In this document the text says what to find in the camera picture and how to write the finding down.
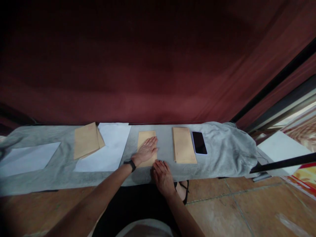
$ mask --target hand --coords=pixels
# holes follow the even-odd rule
[[[156,160],[152,166],[152,175],[155,179],[157,188],[165,199],[168,200],[173,195],[177,194],[174,188],[170,168],[166,161],[159,160]]]
[[[142,144],[138,152],[132,156],[132,160],[136,166],[149,160],[158,151],[158,148],[156,148],[157,142],[157,137],[151,137]]]

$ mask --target black wristband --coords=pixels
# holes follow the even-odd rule
[[[123,164],[130,164],[132,166],[132,173],[136,169],[136,165],[134,164],[132,160],[125,160]]]

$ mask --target brown envelope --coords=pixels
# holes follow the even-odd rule
[[[180,164],[197,164],[190,129],[173,127],[174,161]]]
[[[155,136],[156,136],[156,131],[138,132],[137,151],[141,147],[141,145],[146,141],[147,138],[151,138],[151,137],[155,137]],[[152,164],[155,162],[155,160],[157,160],[157,153],[155,153],[149,160],[142,162],[138,167],[152,166]]]
[[[75,130],[75,149],[73,158],[75,160],[85,158],[104,146],[105,143],[95,122],[77,128]]]

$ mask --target forearm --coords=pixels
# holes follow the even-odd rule
[[[47,236],[88,236],[131,172],[130,164],[119,167],[67,213]]]
[[[177,193],[167,198],[168,206],[181,231],[182,236],[204,236],[204,233],[189,213]]]

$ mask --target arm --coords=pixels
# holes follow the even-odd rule
[[[152,137],[144,142],[139,151],[131,158],[136,166],[149,160],[157,152],[157,148],[155,148],[157,141],[156,137]],[[72,208],[46,236],[88,236],[131,172],[130,164],[120,166]]]
[[[157,160],[153,168],[157,188],[166,198],[182,236],[205,236],[177,194],[168,164]]]

